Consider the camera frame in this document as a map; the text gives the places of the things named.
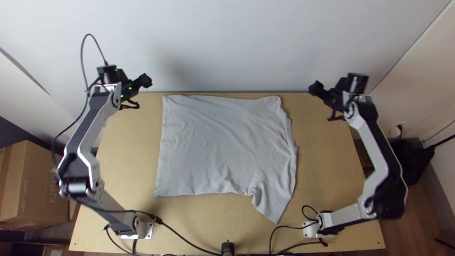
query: wooden tabletop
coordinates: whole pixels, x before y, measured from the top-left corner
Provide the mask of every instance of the wooden tabletop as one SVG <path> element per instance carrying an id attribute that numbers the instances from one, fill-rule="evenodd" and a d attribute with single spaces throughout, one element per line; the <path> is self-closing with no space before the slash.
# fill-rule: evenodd
<path id="1" fill-rule="evenodd" d="M 105 189 L 125 209 L 144 210 L 160 216 L 192 243 L 219 252 L 221 243 L 234 242 L 236 254 L 268 253 L 269 237 L 275 224 L 251 204 L 251 197 L 237 194 L 206 194 L 167 198 L 153 197 L 160 152 L 163 95 L 140 93 L 134 98 L 139 110 L 122 110 L 107 121 L 97 159 Z M 292 136 L 299 148 L 297 181 L 279 225 L 301 227 L 306 221 L 300 209 L 310 205 L 317 211 L 338 210 L 356 202 L 362 192 L 364 175 L 348 124 L 328 122 L 331 109 L 307 93 L 179 93 L 257 99 L 278 95 L 291 119 Z M 121 252 L 106 236 L 106 221 L 81 207 L 70 250 Z M 117 243 L 131 250 L 132 240 Z M 306 239 L 302 230 L 279 229 L 272 241 L 273 252 Z M 307 245 L 293 253 L 368 250 L 385 248 L 378 221 L 354 225 L 332 239 L 328 247 Z M 203 254 L 180 240 L 164 226 L 155 224 L 152 239 L 139 240 L 138 253 Z"/>

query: wire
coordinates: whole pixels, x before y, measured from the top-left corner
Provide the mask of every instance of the wire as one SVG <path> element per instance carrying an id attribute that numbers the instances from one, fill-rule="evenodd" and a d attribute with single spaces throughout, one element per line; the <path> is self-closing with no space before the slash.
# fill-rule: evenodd
<path id="1" fill-rule="evenodd" d="M 196 246 L 194 245 L 193 243 L 191 243 L 190 241 L 186 240 L 184 237 L 182 237 L 179 233 L 177 233 L 177 231 L 175 231 L 174 229 L 172 229 L 171 227 L 169 227 L 166 223 L 163 222 L 163 226 L 167 227 L 170 231 L 172 231 L 174 234 L 176 234 L 178 237 L 180 237 L 180 239 L 182 239 L 183 241 L 185 241 L 187 244 L 191 245 L 192 247 L 200 250 L 200 251 L 203 251 L 205 253 L 208 253 L 208 254 L 212 254 L 212 255 L 217 255 L 217 256 L 221 256 L 221 254 L 219 253 L 214 253 L 214 252 L 211 252 L 211 251 L 208 251 L 208 250 L 205 250 L 205 249 L 202 249 L 201 247 L 199 246 Z"/>
<path id="2" fill-rule="evenodd" d="M 446 125 L 444 128 L 440 129 L 439 132 L 435 133 L 433 136 L 429 137 L 428 139 L 421 140 L 417 146 L 423 146 L 425 142 L 428 140 L 432 139 L 434 136 L 438 135 L 441 133 L 443 130 L 445 130 L 447 127 L 451 126 L 453 123 L 455 123 L 455 119 L 450 122 L 450 124 Z"/>
<path id="3" fill-rule="evenodd" d="M 108 235 L 109 240 L 110 240 L 115 246 L 117 246 L 117 248 L 119 248 L 120 250 L 122 250 L 123 252 L 125 252 L 125 253 L 127 253 L 127 254 L 129 254 L 129 255 L 140 256 L 140 255 L 137 255 L 137 254 L 135 254 L 135 253 L 130 253 L 130 252 L 128 252 L 127 250 L 123 249 L 120 245 L 118 245 L 116 242 L 114 242 L 114 240 L 112 239 L 112 237 L 110 237 L 110 234 L 109 234 L 109 231 L 108 231 L 109 227 L 110 227 L 110 224 L 106 225 L 106 226 L 104 227 L 104 230 L 106 231 L 106 234 Z"/>
<path id="4" fill-rule="evenodd" d="M 281 250 L 278 254 L 282 254 L 282 253 L 285 253 L 287 252 L 288 250 L 291 250 L 295 247 L 299 247 L 299 246 L 304 246 L 304 245 L 314 245 L 314 244 L 322 244 L 323 246 L 327 247 L 328 244 L 326 242 L 323 242 L 322 239 L 319 239 L 319 242 L 308 242 L 308 243 L 301 243 L 301 244 L 296 244 L 296 245 L 293 245 L 291 247 L 288 247 L 284 250 Z"/>
<path id="5" fill-rule="evenodd" d="M 57 142 L 57 139 L 63 134 L 65 133 L 69 128 L 71 128 L 73 125 L 75 125 L 75 123 L 77 123 L 77 121 L 79 121 L 79 119 L 81 119 L 82 115 L 84 114 L 85 112 L 85 109 L 87 108 L 87 103 L 89 101 L 89 93 L 87 93 L 87 96 L 85 97 L 85 103 L 84 103 L 84 108 L 82 109 L 81 113 L 79 114 L 79 116 L 76 118 L 76 120 L 74 120 L 74 122 L 72 122 L 70 125 L 68 125 L 68 127 L 66 127 L 63 131 L 61 131 L 59 134 L 57 134 L 57 136 L 54 137 L 54 139 L 52 140 L 51 142 L 51 155 L 52 155 L 52 162 L 54 163 L 54 167 L 55 169 L 57 169 L 57 160 L 55 158 L 55 144 Z"/>
<path id="6" fill-rule="evenodd" d="M 303 211 L 303 210 L 305 210 L 305 208 L 310 208 L 310 209 L 312 209 L 313 212 L 316 214 L 316 216 L 318 215 L 318 212 L 317 212 L 313 207 L 311 207 L 311 206 L 309 206 L 309 205 L 304 205 L 304 206 L 302 206 L 302 214 L 303 214 L 303 216 L 305 216 L 305 218 L 307 218 L 308 220 L 318 221 L 317 219 L 313 219 L 313 218 L 308 217 L 308 216 L 305 214 L 305 212 Z"/>
<path id="7" fill-rule="evenodd" d="M 272 254 L 272 237 L 273 237 L 273 234 L 275 233 L 275 231 L 279 228 L 288 228 L 288 229 L 304 229 L 304 228 L 307 228 L 311 225 L 314 225 L 314 224 L 317 224 L 317 221 L 311 223 L 311 224 L 308 224 L 306 226 L 303 226 L 303 227 L 290 227 L 290 226 L 277 226 L 273 231 L 272 233 L 270 234 L 270 240 L 269 240 L 269 254 Z"/>
<path id="8" fill-rule="evenodd" d="M 133 254 L 136 253 L 136 244 L 137 244 L 137 239 L 134 239 L 133 240 L 133 246 L 131 247 L 132 251 L 133 251 Z"/>
<path id="9" fill-rule="evenodd" d="M 77 121 L 79 121 L 79 119 L 82 117 L 82 115 L 84 114 L 85 112 L 85 109 L 87 108 L 87 103 L 88 103 L 88 100 L 89 100 L 89 96 L 90 96 L 90 89 L 92 88 L 92 86 L 97 83 L 101 78 L 98 77 L 95 82 L 93 82 L 90 86 L 87 82 L 87 76 L 85 75 L 85 69 L 84 69 L 84 60 L 83 60 L 83 52 L 84 52 L 84 43 L 85 43 L 85 39 L 87 37 L 92 37 L 93 40 L 95 41 L 96 43 L 96 46 L 98 47 L 98 50 L 100 51 L 101 53 L 101 57 L 103 58 L 103 61 L 104 61 L 104 64 L 107 66 L 108 65 L 108 62 L 106 61 L 106 59 L 104 58 L 104 54 L 103 54 L 103 51 L 101 51 L 101 48 L 100 48 L 100 45 L 98 45 L 98 42 L 96 41 L 95 37 L 92 35 L 92 34 L 86 34 L 84 36 L 84 39 L 82 40 L 82 43 L 81 43 L 81 68 L 82 68 L 82 74 L 84 76 L 84 82 L 85 82 L 85 90 L 87 92 L 87 96 L 85 97 L 85 104 L 84 104 L 84 108 L 82 109 L 81 113 L 79 114 L 79 116 L 76 118 L 76 120 L 71 123 L 67 128 L 65 128 L 63 131 L 61 131 L 59 134 L 57 134 L 57 136 L 55 136 L 55 138 L 52 140 L 51 142 L 51 153 L 52 153 L 52 162 L 54 163 L 54 167 L 55 169 L 57 169 L 57 161 L 55 159 L 55 154 L 54 154 L 54 150 L 55 150 L 55 144 L 57 142 L 57 139 L 58 137 L 60 137 L 64 132 L 66 132 L 69 128 L 71 128 L 73 125 L 75 125 L 77 123 Z"/>
<path id="10" fill-rule="evenodd" d="M 96 46 L 98 47 L 98 50 L 100 51 L 101 53 L 101 57 L 103 57 L 103 61 L 104 61 L 104 65 L 108 65 L 108 62 L 106 61 L 106 59 L 104 58 L 104 54 L 103 54 L 103 51 L 101 51 L 101 48 L 100 48 L 100 45 L 98 45 L 98 42 L 96 41 L 95 37 L 88 33 L 84 36 L 84 39 L 82 39 L 82 43 L 81 43 L 81 67 L 82 67 L 82 74 L 84 76 L 84 82 L 85 82 L 85 88 L 88 90 L 89 88 L 89 85 L 88 85 L 88 82 L 87 82 L 87 76 L 85 75 L 85 69 L 84 69 L 84 57 L 83 57 L 83 52 L 84 52 L 84 43 L 85 43 L 85 39 L 87 39 L 87 37 L 92 37 L 93 40 L 95 41 L 96 43 Z"/>

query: metal bracket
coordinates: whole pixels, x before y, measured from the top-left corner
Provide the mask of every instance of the metal bracket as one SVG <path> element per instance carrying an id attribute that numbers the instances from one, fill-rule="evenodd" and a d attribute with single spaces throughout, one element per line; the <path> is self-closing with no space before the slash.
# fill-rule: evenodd
<path id="1" fill-rule="evenodd" d="M 310 224 L 310 222 L 303 222 L 302 227 L 304 227 L 308 224 Z M 335 237 L 334 235 L 327 235 L 327 236 L 321 235 L 318 233 L 318 231 L 319 231 L 319 224 L 314 224 L 314 225 L 304 228 L 303 235 L 305 236 L 305 238 L 334 238 Z"/>
<path id="2" fill-rule="evenodd" d="M 153 222 L 142 222 L 135 220 L 134 226 L 137 231 L 137 235 L 121 235 L 121 239 L 151 239 L 153 233 Z"/>

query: white t-shirt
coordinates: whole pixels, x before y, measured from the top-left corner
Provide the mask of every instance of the white t-shirt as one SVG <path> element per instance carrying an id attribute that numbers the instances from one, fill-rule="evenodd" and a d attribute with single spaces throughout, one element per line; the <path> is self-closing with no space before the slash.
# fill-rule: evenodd
<path id="1" fill-rule="evenodd" d="M 295 186 L 297 147 L 278 96 L 163 96 L 154 196 L 237 193 L 278 223 Z"/>

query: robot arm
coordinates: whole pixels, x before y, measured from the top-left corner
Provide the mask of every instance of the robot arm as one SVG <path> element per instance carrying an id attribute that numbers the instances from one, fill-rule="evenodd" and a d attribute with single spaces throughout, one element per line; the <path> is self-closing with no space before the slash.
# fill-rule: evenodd
<path id="1" fill-rule="evenodd" d="M 152 80 L 143 74 L 131 81 L 115 65 L 99 67 L 98 73 L 101 84 L 94 86 L 89 100 L 90 109 L 66 145 L 57 168 L 60 195 L 92 208 L 122 238 L 151 238 L 153 224 L 140 221 L 134 211 L 125 211 L 104 190 L 100 164 L 91 153 L 91 148 L 108 117 L 122 108 L 139 108 L 139 104 L 130 98 L 137 95 L 140 87 L 151 86 Z M 124 101 L 134 106 L 123 105 Z"/>
<path id="2" fill-rule="evenodd" d="M 368 76 L 350 73 L 329 91 L 318 81 L 309 87 L 311 95 L 321 98 L 333 109 L 329 121 L 343 119 L 358 131 L 374 172 L 366 178 L 357 203 L 337 211 L 321 211 L 317 215 L 319 225 L 304 229 L 306 237 L 329 238 L 344 227 L 372 219 L 396 219 L 404 213 L 408 188 L 402 178 L 400 163 L 377 123 L 378 113 L 371 97 L 360 95 L 367 81 Z M 343 115 L 335 117 L 337 111 Z"/>

